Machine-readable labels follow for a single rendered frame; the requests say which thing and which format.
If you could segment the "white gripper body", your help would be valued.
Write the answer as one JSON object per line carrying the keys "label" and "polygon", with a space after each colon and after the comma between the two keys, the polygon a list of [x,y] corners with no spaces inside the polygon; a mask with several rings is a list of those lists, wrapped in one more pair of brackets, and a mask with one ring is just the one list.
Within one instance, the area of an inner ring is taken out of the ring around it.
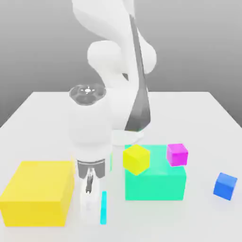
{"label": "white gripper body", "polygon": [[85,225],[98,225],[100,223],[100,194],[92,191],[80,194],[80,217]]}

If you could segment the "small cyan cube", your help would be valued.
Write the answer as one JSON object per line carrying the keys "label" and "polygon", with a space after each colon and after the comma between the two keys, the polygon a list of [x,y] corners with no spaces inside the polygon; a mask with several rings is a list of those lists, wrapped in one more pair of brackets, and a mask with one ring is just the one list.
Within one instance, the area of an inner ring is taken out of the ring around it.
{"label": "small cyan cube", "polygon": [[101,211],[100,211],[100,224],[105,225],[107,222],[107,192],[102,192]]}

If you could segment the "small yellow cube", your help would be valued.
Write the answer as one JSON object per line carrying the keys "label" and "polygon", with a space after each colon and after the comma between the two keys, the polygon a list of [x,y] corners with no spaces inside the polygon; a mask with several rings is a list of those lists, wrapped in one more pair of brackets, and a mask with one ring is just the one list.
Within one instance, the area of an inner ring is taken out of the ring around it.
{"label": "small yellow cube", "polygon": [[150,151],[140,145],[126,147],[123,151],[123,167],[133,175],[139,175],[150,167]]}

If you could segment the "small magenta cube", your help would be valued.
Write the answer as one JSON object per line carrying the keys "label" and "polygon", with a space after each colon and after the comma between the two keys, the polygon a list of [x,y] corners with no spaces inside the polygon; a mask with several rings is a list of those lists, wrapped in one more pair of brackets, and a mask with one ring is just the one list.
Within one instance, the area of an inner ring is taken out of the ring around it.
{"label": "small magenta cube", "polygon": [[168,144],[166,158],[171,167],[185,166],[188,161],[188,150],[184,144]]}

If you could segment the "small blue cube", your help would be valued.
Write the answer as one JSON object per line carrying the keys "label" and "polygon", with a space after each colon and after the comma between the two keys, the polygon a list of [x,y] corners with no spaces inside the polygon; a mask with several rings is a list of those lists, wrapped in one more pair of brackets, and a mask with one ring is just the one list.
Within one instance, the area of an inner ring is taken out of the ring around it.
{"label": "small blue cube", "polygon": [[237,178],[225,173],[220,173],[214,186],[213,194],[226,200],[231,200]]}

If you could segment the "large yellow box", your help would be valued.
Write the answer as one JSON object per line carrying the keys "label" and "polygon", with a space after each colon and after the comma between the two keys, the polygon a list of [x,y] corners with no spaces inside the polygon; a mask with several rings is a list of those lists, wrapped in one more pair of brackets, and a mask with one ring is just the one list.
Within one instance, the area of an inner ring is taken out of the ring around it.
{"label": "large yellow box", "polygon": [[6,227],[63,227],[74,190],[72,161],[23,161],[0,196]]}

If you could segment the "large turquoise box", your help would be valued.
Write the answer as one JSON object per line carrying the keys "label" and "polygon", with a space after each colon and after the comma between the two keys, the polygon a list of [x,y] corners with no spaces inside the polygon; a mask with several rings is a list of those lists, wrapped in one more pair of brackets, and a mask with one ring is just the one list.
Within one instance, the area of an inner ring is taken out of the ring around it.
{"label": "large turquoise box", "polygon": [[126,200],[183,200],[186,172],[183,166],[171,167],[166,145],[142,145],[150,151],[150,167],[139,175],[125,170]]}

